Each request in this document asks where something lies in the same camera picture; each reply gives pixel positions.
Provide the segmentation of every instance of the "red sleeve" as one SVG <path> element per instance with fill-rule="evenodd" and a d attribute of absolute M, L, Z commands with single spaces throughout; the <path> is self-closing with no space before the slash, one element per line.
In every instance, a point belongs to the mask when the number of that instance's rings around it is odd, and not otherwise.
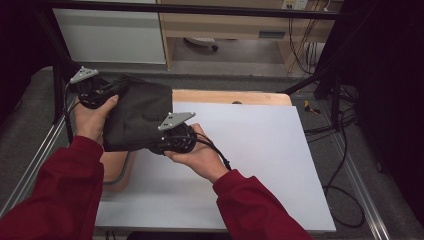
<path fill-rule="evenodd" d="M 0 239 L 92 239 L 99 205 L 102 147 L 74 137 L 41 166 L 32 195 L 0 220 Z"/>
<path fill-rule="evenodd" d="M 312 239 L 256 177 L 232 170 L 214 186 L 218 208 L 234 240 Z"/>

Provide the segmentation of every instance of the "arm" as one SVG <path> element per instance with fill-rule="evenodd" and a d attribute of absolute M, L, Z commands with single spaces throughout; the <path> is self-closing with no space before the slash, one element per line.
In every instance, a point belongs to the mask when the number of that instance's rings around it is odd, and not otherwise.
<path fill-rule="evenodd" d="M 0 220 L 0 239 L 92 239 L 103 186 L 99 143 L 117 100 L 96 110 L 75 107 L 77 136 L 43 163 L 32 195 Z"/>
<path fill-rule="evenodd" d="M 205 135 L 198 124 L 193 129 Z M 311 239 L 258 179 L 244 178 L 237 170 L 228 171 L 211 148 L 198 143 L 190 153 L 165 154 L 214 184 L 218 208 L 234 240 Z"/>

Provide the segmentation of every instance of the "white cabinet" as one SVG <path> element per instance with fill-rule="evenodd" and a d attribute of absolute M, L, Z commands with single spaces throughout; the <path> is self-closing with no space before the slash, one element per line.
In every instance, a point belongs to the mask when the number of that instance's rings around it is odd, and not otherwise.
<path fill-rule="evenodd" d="M 102 2 L 156 3 L 155 0 Z M 54 10 L 74 61 L 165 64 L 157 13 Z"/>

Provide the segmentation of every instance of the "hand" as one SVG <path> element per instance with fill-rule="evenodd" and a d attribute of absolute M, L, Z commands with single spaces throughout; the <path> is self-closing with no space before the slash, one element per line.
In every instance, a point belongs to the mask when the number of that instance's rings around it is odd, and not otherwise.
<path fill-rule="evenodd" d="M 82 104 L 77 104 L 74 108 L 75 123 L 77 126 L 78 136 L 90 138 L 100 145 L 103 144 L 102 133 L 103 126 L 105 125 L 107 115 L 116 104 L 118 104 L 118 95 L 109 98 L 98 109 L 88 109 Z"/>
<path fill-rule="evenodd" d="M 191 126 L 196 133 L 206 136 L 199 124 Z M 208 141 L 201 135 L 197 135 L 197 137 Z M 194 172 L 208 179 L 211 183 L 215 183 L 216 180 L 228 172 L 215 150 L 199 142 L 189 153 L 165 151 L 165 155 L 174 162 L 190 167 Z"/>

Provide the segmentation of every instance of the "white table surface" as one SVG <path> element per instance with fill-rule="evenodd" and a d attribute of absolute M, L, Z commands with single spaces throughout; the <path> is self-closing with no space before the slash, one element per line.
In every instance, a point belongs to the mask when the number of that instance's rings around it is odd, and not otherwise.
<path fill-rule="evenodd" d="M 174 103 L 174 112 L 196 112 L 187 123 L 200 123 L 231 167 L 258 177 L 307 231 L 335 231 L 295 107 Z M 96 226 L 225 231 L 209 181 L 147 149 L 131 154 L 128 186 L 103 193 Z"/>

